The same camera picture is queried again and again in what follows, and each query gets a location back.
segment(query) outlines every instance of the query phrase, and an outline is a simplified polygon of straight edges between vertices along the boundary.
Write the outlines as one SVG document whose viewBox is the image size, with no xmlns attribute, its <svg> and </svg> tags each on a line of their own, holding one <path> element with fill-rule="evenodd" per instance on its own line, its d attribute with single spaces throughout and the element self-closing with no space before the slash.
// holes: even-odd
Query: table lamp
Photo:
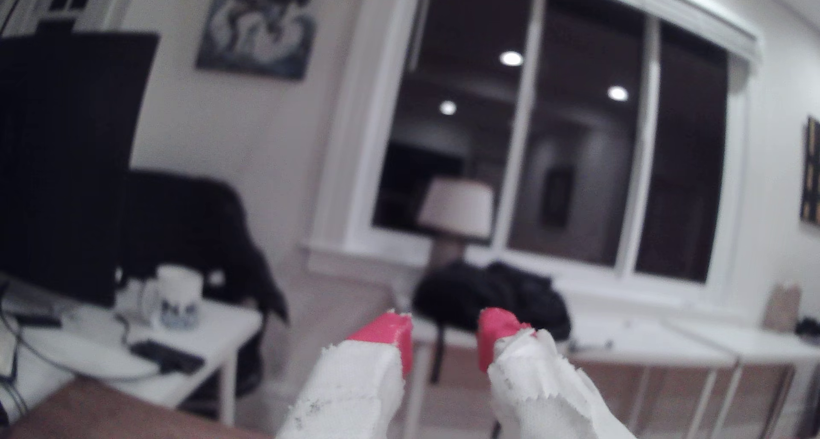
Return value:
<svg viewBox="0 0 820 439">
<path fill-rule="evenodd" d="M 436 176 L 416 223 L 436 233 L 427 271 L 464 256 L 466 242 L 486 239 L 493 225 L 493 190 L 487 183 Z"/>
</svg>

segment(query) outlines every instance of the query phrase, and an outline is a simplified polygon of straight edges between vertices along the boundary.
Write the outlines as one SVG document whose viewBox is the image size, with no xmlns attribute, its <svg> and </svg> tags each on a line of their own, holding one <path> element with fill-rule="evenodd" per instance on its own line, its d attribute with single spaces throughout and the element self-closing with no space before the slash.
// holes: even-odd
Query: window blind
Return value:
<svg viewBox="0 0 820 439">
<path fill-rule="evenodd" d="M 650 15 L 680 26 L 693 34 L 724 47 L 751 64 L 760 61 L 758 37 L 725 16 L 703 8 L 691 0 L 617 0 Z"/>
</svg>

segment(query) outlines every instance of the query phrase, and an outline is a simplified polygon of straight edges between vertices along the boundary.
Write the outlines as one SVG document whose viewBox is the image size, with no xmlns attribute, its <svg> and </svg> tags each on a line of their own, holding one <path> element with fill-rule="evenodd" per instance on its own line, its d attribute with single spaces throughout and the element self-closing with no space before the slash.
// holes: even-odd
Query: black cable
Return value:
<svg viewBox="0 0 820 439">
<path fill-rule="evenodd" d="M 17 413 L 19 413 L 21 417 L 25 415 L 26 412 L 28 412 L 29 410 L 23 410 L 22 404 L 20 403 L 20 401 L 18 401 L 17 397 L 15 397 L 15 395 L 12 393 L 12 390 L 9 388 L 8 383 L 3 381 L 2 386 L 3 390 L 5 390 L 6 393 L 8 393 L 8 396 L 12 398 L 12 402 L 14 402 L 14 408 L 17 409 Z"/>
<path fill-rule="evenodd" d="M 119 313 L 114 314 L 114 319 L 117 319 L 117 321 L 122 324 L 122 337 L 120 338 L 120 343 L 127 348 L 128 334 L 131 332 L 131 322 Z"/>
<path fill-rule="evenodd" d="M 17 389 L 17 386 L 14 386 L 14 383 L 12 383 L 10 381 L 5 381 L 5 383 L 8 386 L 8 388 L 12 391 L 12 393 L 14 393 L 14 395 L 17 396 L 17 399 L 20 400 L 20 403 L 23 405 L 23 410 L 25 410 L 26 413 L 28 413 L 29 412 L 29 405 L 26 404 L 26 399 L 23 397 L 22 394 L 20 394 L 20 390 Z"/>
<path fill-rule="evenodd" d="M 8 21 L 12 18 L 12 15 L 14 15 L 14 11 L 17 9 L 17 5 L 19 4 L 20 0 L 14 0 L 12 8 L 10 8 L 8 13 L 6 14 L 6 20 L 3 22 L 3 27 L 0 27 L 0 37 L 2 37 L 4 32 L 6 32 L 6 26 L 8 25 Z"/>
<path fill-rule="evenodd" d="M 147 380 L 149 378 L 154 378 L 158 375 L 161 375 L 159 369 L 157 369 L 156 372 L 149 373 L 149 374 L 146 374 L 146 375 L 139 375 L 137 377 L 103 377 L 103 376 L 100 376 L 100 375 L 94 375 L 93 373 L 82 372 L 80 370 L 76 370 L 76 369 L 73 369 L 71 367 L 68 367 L 67 365 L 63 365 L 59 362 L 48 359 L 46 356 L 44 356 L 42 353 L 40 353 L 36 348 L 34 348 L 31 344 L 29 344 L 28 341 L 26 341 L 23 338 L 22 331 L 14 331 L 11 324 L 8 323 L 8 320 L 6 319 L 5 313 L 3 313 L 3 298 L 6 296 L 6 291 L 8 290 L 8 287 L 9 287 L 9 282 L 6 281 L 3 284 L 3 287 L 0 288 L 0 321 L 3 321 L 3 325 L 6 326 L 6 329 L 8 329 L 12 333 L 12 335 L 14 335 L 17 338 L 17 341 L 21 345 L 26 347 L 27 350 L 31 351 L 32 354 L 37 356 L 42 361 L 48 363 L 49 365 L 51 365 L 53 367 L 56 367 L 57 369 L 64 370 L 64 371 L 69 372 L 69 373 L 73 373 L 73 374 L 75 374 L 77 376 L 80 376 L 80 377 L 92 378 L 92 379 L 97 380 L 97 381 L 112 381 L 112 382 L 117 382 L 117 381 L 122 381 L 122 382 L 143 381 L 143 380 Z"/>
</svg>

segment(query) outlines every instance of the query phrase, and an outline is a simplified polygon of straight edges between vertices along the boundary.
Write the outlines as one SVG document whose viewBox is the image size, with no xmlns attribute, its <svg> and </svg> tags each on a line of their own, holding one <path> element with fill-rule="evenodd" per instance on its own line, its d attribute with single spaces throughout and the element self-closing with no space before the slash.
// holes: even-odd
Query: black office chair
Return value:
<svg viewBox="0 0 820 439">
<path fill-rule="evenodd" d="M 206 277 L 202 292 L 206 298 L 230 304 L 251 299 L 264 322 L 269 313 L 288 321 L 284 296 L 251 241 L 242 203 L 229 185 L 206 178 L 132 171 L 126 187 L 120 252 L 124 277 L 152 277 L 160 263 L 183 264 Z M 208 279 L 215 277 L 221 280 Z M 261 334 L 239 352 L 237 396 L 261 383 Z M 216 398 L 217 378 L 211 377 L 190 397 L 189 404 Z M 206 408 L 201 413 L 212 412 L 215 409 Z"/>
</svg>

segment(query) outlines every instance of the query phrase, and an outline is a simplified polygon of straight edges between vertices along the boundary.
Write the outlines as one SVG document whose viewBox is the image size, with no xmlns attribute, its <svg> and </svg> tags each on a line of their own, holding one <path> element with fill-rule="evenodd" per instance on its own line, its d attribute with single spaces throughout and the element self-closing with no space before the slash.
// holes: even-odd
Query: computer monitor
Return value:
<svg viewBox="0 0 820 439">
<path fill-rule="evenodd" d="M 0 39 L 0 275 L 114 304 L 124 183 L 158 41 Z"/>
</svg>

